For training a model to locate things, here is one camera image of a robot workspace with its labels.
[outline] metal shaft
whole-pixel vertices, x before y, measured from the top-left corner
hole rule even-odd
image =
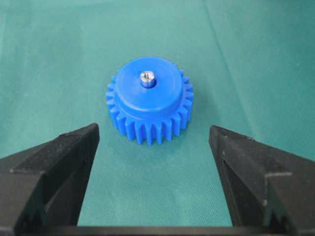
[[[150,89],[156,85],[156,79],[152,71],[144,71],[140,75],[141,84],[143,87]]]

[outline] green background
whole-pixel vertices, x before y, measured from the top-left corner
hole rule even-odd
[[[226,226],[210,125],[315,160],[315,1],[1,0],[0,156],[97,122],[80,225]],[[158,56],[194,86],[187,130],[128,142],[104,94]]]

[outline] blue gear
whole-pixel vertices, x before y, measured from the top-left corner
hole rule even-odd
[[[140,74],[152,71],[153,88],[141,85]],[[131,61],[112,77],[106,93],[107,107],[115,128],[129,140],[139,144],[163,137],[179,136],[190,120],[193,93],[189,78],[176,65],[161,58],[140,58]]]

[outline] clamp jaw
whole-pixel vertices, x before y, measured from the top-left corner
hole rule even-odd
[[[0,160],[0,236],[315,235],[315,163],[212,126],[234,227],[77,227],[98,125]]]

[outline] gear tooth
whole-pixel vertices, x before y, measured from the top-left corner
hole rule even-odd
[[[114,84],[108,84],[107,88],[108,88],[108,91],[114,91],[115,85]]]
[[[186,93],[186,99],[188,99],[189,101],[193,101],[193,93],[192,92],[187,92]]]
[[[179,136],[181,134],[181,117],[179,114],[175,114],[172,116],[172,128],[173,133],[176,136]]]
[[[188,91],[188,92],[192,92],[192,85],[191,84],[187,84],[185,85],[185,90]]]
[[[184,100],[184,107],[187,109],[188,114],[187,114],[187,121],[190,121],[190,115],[191,115],[191,110],[192,110],[192,101],[185,99]]]
[[[110,111],[115,106],[114,100],[113,99],[108,100],[106,102],[106,105],[108,107],[108,110]]]
[[[119,111],[115,105],[110,109],[109,114],[112,122],[114,123],[115,128],[118,129],[116,117],[118,116]]]
[[[134,126],[135,126],[137,142],[138,144],[142,144],[146,135],[144,125],[136,122]]]
[[[147,143],[148,143],[148,145],[151,145],[152,142],[153,142],[152,125],[151,124],[146,124],[145,128],[146,128]]]
[[[120,134],[125,135],[126,134],[126,127],[125,127],[126,116],[122,112],[120,112],[118,116],[116,117],[116,120],[117,120]]]
[[[117,78],[117,76],[112,76],[112,82],[113,83],[116,83],[116,78]]]
[[[188,119],[188,110],[185,107],[181,107],[178,110],[178,113],[181,116],[181,128],[186,129],[187,119]]]
[[[164,125],[164,135],[167,141],[172,141],[172,121],[170,119],[164,120],[162,127]]]
[[[126,133],[128,140],[133,140],[136,136],[135,130],[134,130],[134,121],[130,118],[127,118],[125,121],[125,127],[126,127]]]
[[[110,100],[114,98],[115,93],[112,91],[112,92],[107,92],[105,95],[106,95],[106,99]]]
[[[184,84],[189,84],[189,77],[188,76],[184,76]]]
[[[156,129],[156,139],[157,139],[157,143],[158,144],[162,144],[162,138],[163,138],[163,135],[162,135],[162,123],[156,123],[154,125],[155,129]]]

